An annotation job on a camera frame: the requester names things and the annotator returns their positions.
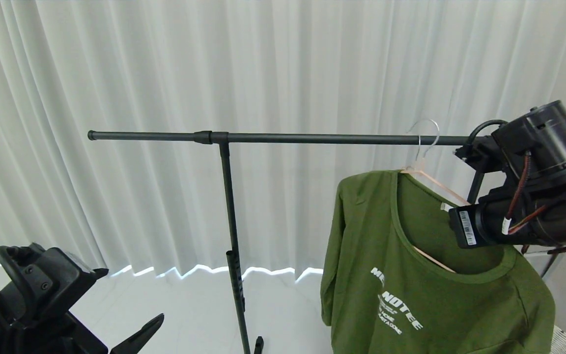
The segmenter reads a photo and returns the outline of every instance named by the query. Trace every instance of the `white wall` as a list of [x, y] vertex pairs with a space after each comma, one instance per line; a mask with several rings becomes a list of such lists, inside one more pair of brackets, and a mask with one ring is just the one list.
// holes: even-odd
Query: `white wall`
[[[251, 346], [258, 335], [266, 354], [330, 354], [330, 331], [320, 318], [320, 275], [299, 282], [292, 273], [253, 272], [244, 288]], [[0, 267], [0, 289], [9, 282]], [[559, 308], [557, 325], [566, 330], [566, 257], [548, 281]], [[196, 271], [155, 278], [132, 272], [104, 278], [72, 312], [106, 345], [113, 346], [163, 312], [166, 320], [142, 354], [242, 352], [228, 273]]]

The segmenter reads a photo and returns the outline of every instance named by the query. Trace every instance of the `shirt neck tag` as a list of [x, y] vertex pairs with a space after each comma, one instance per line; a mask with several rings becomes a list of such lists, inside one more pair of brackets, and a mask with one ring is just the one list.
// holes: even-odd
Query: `shirt neck tag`
[[450, 206], [449, 204], [443, 202], [442, 204], [440, 204], [440, 210], [444, 210], [449, 212], [449, 210], [453, 209], [452, 206]]

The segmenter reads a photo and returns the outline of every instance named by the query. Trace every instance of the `round neckline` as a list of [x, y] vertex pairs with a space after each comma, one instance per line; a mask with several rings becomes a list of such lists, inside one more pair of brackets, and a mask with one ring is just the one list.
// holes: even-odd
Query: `round neckline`
[[483, 273], [478, 273], [478, 274], [452, 273], [451, 271], [447, 271], [446, 269], [442, 269], [442, 267], [439, 267], [439, 266], [433, 264], [430, 260], [425, 258], [420, 253], [418, 253], [414, 249], [414, 246], [409, 241], [407, 236], [405, 235], [405, 231], [403, 231], [403, 228], [402, 228], [401, 223], [400, 223], [399, 200], [397, 198], [398, 197], [397, 188], [399, 186], [399, 177], [404, 177], [404, 178], [408, 179], [410, 182], [415, 184], [418, 188], [424, 190], [426, 193], [430, 194], [432, 197], [435, 197], [436, 199], [438, 199], [441, 202], [445, 202], [445, 203], [450, 204], [451, 206], [454, 206], [454, 207], [456, 205], [454, 203], [450, 202], [449, 200], [445, 199], [441, 195], [438, 195], [438, 193], [434, 192], [433, 190], [427, 188], [426, 185], [422, 184], [421, 182], [419, 182], [417, 179], [415, 179], [411, 175], [401, 174], [400, 171], [395, 171], [395, 173], [396, 174], [394, 175], [394, 178], [393, 178], [393, 181], [392, 181], [392, 186], [391, 186], [391, 203], [392, 203], [392, 206], [390, 208], [391, 213], [392, 213], [392, 218], [393, 218], [393, 226], [394, 226], [394, 229], [396, 230], [397, 235], [399, 236], [399, 240], [402, 243], [402, 245], [405, 247], [405, 249], [407, 249], [407, 251], [409, 251], [409, 253], [423, 267], [425, 267], [427, 270], [433, 272], [434, 274], [436, 274], [438, 276], [441, 276], [441, 277], [449, 279], [449, 280], [453, 280], [455, 282], [465, 283], [465, 284], [483, 284], [483, 283], [492, 282], [493, 280], [497, 280], [498, 278], [501, 278], [508, 271], [510, 271], [510, 269], [512, 269], [512, 267], [514, 266], [514, 264], [516, 262], [516, 250], [514, 249], [514, 247], [512, 247], [510, 245], [504, 246], [504, 254], [501, 258], [501, 261], [499, 262], [499, 264], [497, 266], [493, 267], [492, 269], [490, 269], [488, 271], [485, 271]]

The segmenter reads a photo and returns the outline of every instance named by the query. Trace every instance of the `curtain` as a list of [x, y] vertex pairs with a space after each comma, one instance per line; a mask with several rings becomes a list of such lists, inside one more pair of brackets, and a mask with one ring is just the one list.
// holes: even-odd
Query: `curtain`
[[[217, 148], [88, 130], [404, 134], [434, 119], [467, 135], [555, 99], [566, 1], [2, 1], [0, 245], [112, 271], [226, 265]], [[432, 148], [426, 171], [466, 195], [453, 149]], [[231, 144], [242, 265], [321, 267], [339, 180], [415, 154]]]

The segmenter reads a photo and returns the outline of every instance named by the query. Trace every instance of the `barcode label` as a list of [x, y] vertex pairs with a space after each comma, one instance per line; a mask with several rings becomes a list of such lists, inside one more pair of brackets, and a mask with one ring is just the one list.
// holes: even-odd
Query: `barcode label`
[[476, 241], [476, 235], [473, 232], [473, 226], [471, 226], [471, 219], [469, 218], [468, 211], [460, 211], [460, 220], [462, 221], [462, 228], [464, 229], [464, 235], [467, 237], [467, 244], [469, 246], [474, 246], [478, 244]]

